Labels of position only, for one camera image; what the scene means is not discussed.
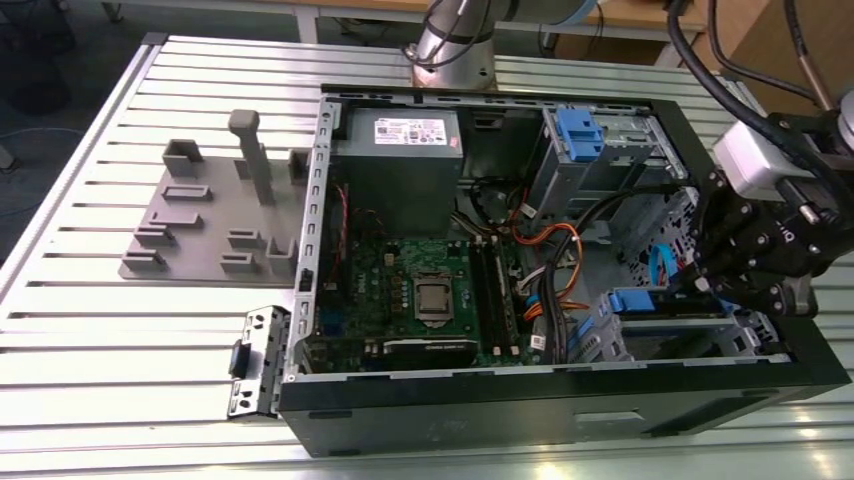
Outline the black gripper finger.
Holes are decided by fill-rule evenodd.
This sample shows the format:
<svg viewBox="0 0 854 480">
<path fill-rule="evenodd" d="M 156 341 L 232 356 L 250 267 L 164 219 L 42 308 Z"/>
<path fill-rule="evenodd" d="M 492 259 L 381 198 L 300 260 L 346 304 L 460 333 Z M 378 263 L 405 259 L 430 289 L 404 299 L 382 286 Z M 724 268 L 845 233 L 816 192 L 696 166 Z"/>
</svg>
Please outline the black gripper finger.
<svg viewBox="0 0 854 480">
<path fill-rule="evenodd" d="M 697 188 L 699 198 L 691 220 L 693 263 L 700 274 L 732 269 L 733 237 L 753 216 L 751 202 L 732 189 L 720 169 L 712 170 Z"/>
<path fill-rule="evenodd" d="M 695 272 L 692 285 L 741 309 L 768 317 L 812 318 L 817 313 L 811 274 L 799 277 L 709 276 Z"/>
</svg>

